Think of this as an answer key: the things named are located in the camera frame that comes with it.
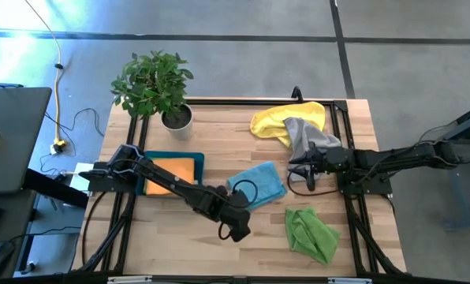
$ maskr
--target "green cloth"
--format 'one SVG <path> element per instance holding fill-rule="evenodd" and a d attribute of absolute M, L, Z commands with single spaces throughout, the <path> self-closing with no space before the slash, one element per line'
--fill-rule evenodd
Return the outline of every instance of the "green cloth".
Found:
<path fill-rule="evenodd" d="M 322 264 L 329 264 L 338 246 L 340 233 L 317 218 L 315 210 L 285 210 L 285 231 L 289 248 L 303 253 Z"/>

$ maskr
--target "gray floor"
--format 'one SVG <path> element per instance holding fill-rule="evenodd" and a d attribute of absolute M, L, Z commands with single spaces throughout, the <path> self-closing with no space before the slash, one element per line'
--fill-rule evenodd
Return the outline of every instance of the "gray floor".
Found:
<path fill-rule="evenodd" d="M 327 0 L 31 1 L 55 31 L 172 35 L 334 36 Z M 470 39 L 470 0 L 338 0 L 345 36 Z M 22 1 L 0 0 L 0 28 L 45 30 Z M 56 50 L 50 39 L 0 38 L 0 82 L 52 86 Z M 299 85 L 307 97 L 345 98 L 336 43 L 61 40 L 66 71 L 60 83 L 62 123 L 95 108 L 105 129 L 110 82 L 130 54 L 164 49 L 189 60 L 190 95 L 287 97 Z M 368 99 L 381 149 L 415 143 L 420 134 L 470 109 L 470 45 L 347 44 L 356 97 Z M 48 108 L 54 113 L 54 102 Z M 45 121 L 31 168 L 53 140 Z M 93 114 L 69 133 L 76 156 L 46 158 L 45 168 L 72 170 L 98 158 L 102 137 Z M 470 281 L 470 230 L 446 232 L 457 202 L 443 170 L 417 169 L 392 180 L 397 224 L 408 271 Z M 73 218 L 73 226 L 80 220 Z M 34 245 L 37 274 L 66 271 L 74 237 L 45 236 Z M 50 252 L 48 258 L 43 253 Z"/>

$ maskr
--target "green leaves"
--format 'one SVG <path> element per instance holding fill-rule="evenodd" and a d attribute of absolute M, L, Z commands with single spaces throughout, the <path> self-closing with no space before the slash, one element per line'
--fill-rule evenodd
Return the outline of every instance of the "green leaves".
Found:
<path fill-rule="evenodd" d="M 164 54 L 161 50 L 151 51 L 151 55 L 132 53 L 132 61 L 110 83 L 114 104 L 121 104 L 132 116 L 174 116 L 185 103 L 185 81 L 193 79 L 193 74 L 178 68 L 187 63 L 178 53 Z"/>

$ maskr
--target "wooden tabletop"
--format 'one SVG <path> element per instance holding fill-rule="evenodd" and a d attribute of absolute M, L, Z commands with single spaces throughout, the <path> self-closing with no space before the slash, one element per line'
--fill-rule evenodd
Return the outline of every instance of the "wooden tabletop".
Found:
<path fill-rule="evenodd" d="M 378 150 L 367 100 L 347 100 L 356 148 Z M 145 150 L 199 151 L 205 154 L 205 185 L 225 185 L 229 177 L 266 161 L 273 161 L 285 182 L 291 150 L 278 139 L 260 139 L 249 130 L 254 113 L 271 106 L 192 106 L 194 135 L 189 141 L 174 140 L 154 116 L 149 123 Z M 106 130 L 101 161 L 107 161 L 124 144 L 130 117 L 113 107 Z M 325 133 L 332 133 L 329 111 Z M 137 125 L 137 144 L 140 121 Z M 293 184 L 307 193 L 304 183 Z M 323 175 L 316 191 L 336 188 L 334 175 Z M 89 258 L 107 234 L 114 194 L 107 193 L 95 209 L 87 233 Z M 94 197 L 90 198 L 88 214 Z M 330 265 L 289 250 L 285 234 L 285 209 L 312 206 L 318 217 L 341 233 L 338 250 Z M 367 196 L 367 209 L 375 240 L 393 263 L 405 270 L 396 222 L 391 206 L 380 196 Z M 353 252 L 345 204 L 339 193 L 303 197 L 288 192 L 251 214 L 252 233 L 239 243 L 218 239 L 218 223 L 193 213 L 183 200 L 138 196 L 126 255 L 125 274 L 146 275 L 264 275 L 264 276 L 353 276 Z M 80 267 L 80 241 L 73 268 Z M 119 238 L 113 252 L 114 265 Z M 366 246 L 361 251 L 367 265 Z"/>

